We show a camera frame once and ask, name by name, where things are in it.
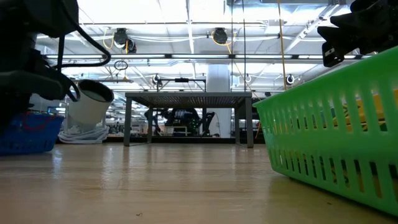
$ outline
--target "green plastic basket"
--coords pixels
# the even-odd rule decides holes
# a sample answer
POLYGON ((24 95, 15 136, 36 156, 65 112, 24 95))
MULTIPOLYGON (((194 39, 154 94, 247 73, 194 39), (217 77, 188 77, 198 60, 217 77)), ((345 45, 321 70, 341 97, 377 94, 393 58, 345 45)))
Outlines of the green plastic basket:
POLYGON ((272 168, 398 216, 398 48, 255 103, 272 168))

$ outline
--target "floor plank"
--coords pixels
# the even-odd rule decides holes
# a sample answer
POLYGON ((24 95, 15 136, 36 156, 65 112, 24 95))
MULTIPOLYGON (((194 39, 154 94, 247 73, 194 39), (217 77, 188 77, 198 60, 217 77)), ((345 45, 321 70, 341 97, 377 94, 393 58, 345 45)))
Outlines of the floor plank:
POLYGON ((1 223, 395 223, 274 172, 264 146, 59 145, 0 157, 1 223))

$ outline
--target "blue plastic basket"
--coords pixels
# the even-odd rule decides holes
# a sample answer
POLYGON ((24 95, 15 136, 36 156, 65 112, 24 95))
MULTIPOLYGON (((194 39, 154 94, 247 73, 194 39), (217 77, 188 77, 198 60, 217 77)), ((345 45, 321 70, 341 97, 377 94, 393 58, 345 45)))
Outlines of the blue plastic basket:
POLYGON ((48 152, 54 147, 63 117, 19 114, 0 136, 0 155, 48 152))

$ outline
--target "white column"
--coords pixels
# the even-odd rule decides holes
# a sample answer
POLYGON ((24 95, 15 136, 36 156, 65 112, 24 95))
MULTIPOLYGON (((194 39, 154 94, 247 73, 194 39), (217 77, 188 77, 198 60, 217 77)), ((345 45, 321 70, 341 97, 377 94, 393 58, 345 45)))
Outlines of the white column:
MULTIPOLYGON (((231 75, 228 65, 209 65, 206 78, 207 92, 230 92, 231 75)), ((210 123, 210 134, 220 134, 222 138, 231 137, 231 109, 208 108, 207 112, 214 111, 216 116, 210 123)))

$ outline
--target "metal table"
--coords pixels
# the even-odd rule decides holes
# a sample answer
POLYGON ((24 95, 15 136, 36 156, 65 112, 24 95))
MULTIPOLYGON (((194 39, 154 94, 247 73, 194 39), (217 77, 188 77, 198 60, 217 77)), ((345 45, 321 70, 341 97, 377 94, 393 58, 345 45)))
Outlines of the metal table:
MULTIPOLYGON (((207 108, 234 108, 245 107, 247 123, 248 147, 253 147, 252 124, 252 93, 167 93, 167 92, 127 92, 126 93, 126 119, 125 127, 131 125, 131 103, 134 100, 149 108, 149 122, 147 142, 152 142, 152 114, 154 108, 203 108, 202 114, 206 114, 207 108)), ((236 144, 240 144, 239 122, 235 122, 236 144)), ((130 134, 124 132, 124 145, 130 145, 130 134)))

